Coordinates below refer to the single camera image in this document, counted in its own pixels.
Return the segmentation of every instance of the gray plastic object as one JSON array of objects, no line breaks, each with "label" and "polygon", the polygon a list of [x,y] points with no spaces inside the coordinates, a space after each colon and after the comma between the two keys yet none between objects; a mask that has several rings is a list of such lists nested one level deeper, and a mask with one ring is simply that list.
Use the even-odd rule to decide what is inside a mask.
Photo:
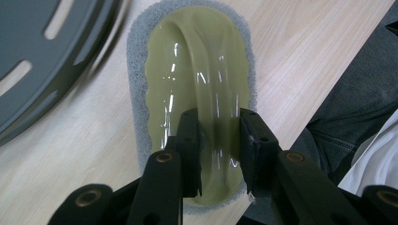
[{"label": "gray plastic object", "polygon": [[64,96],[105,42],[118,0],[76,0],[59,33],[43,33],[60,1],[0,1],[0,81],[22,60],[30,71],[0,97],[0,146]]}]

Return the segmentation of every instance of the white shirt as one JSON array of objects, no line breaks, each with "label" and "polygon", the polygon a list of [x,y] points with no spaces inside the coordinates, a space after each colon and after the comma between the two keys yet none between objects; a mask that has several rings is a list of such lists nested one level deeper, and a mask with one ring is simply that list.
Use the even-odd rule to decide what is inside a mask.
[{"label": "white shirt", "polygon": [[339,188],[358,196],[370,185],[398,189],[398,110],[360,146],[352,163]]}]

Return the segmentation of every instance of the light wood surface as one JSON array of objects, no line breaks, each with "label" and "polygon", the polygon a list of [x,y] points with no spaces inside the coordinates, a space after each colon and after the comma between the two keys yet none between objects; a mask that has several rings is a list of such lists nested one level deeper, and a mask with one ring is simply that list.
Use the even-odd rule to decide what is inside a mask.
[{"label": "light wood surface", "polygon": [[[127,74],[130,25],[151,1],[125,1],[109,51],[35,125],[0,147],[0,224],[46,224],[76,188],[140,176]],[[222,0],[250,24],[258,112],[288,149],[393,0]],[[236,224],[247,196],[185,224]]]}]

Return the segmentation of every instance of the dark denim pants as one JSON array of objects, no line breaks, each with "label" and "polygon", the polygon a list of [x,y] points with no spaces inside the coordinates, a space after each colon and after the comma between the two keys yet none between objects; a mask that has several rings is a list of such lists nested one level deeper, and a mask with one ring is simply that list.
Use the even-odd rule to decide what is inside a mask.
[{"label": "dark denim pants", "polygon": [[[336,185],[350,169],[358,147],[398,109],[398,37],[385,27],[396,21],[398,1],[291,148],[314,160]],[[269,196],[257,196],[245,216],[274,224]]]}]

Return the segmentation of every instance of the sponge edge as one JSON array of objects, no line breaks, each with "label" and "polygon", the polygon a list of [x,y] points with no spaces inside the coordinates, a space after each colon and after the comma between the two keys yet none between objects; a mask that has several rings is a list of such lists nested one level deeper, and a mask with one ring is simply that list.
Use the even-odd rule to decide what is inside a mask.
[{"label": "sponge edge", "polygon": [[[225,4],[209,0],[163,0],[148,7],[133,22],[127,42],[128,72],[130,81],[131,105],[134,119],[135,136],[137,142],[138,165],[141,173],[144,171],[146,162],[150,155],[151,140],[148,135],[147,121],[149,118],[148,109],[145,105],[145,95],[147,84],[145,79],[145,61],[148,56],[147,41],[155,26],[171,12],[189,6],[205,6],[215,8],[227,15],[236,25],[245,44],[246,58],[249,62],[249,88],[251,91],[250,109],[255,111],[256,91],[255,91],[255,70],[254,56],[250,30],[245,20],[233,9]],[[239,186],[239,191],[224,203],[213,207],[197,207],[184,205],[185,213],[201,213],[208,209],[222,207],[233,202],[244,191],[245,185]]]}]

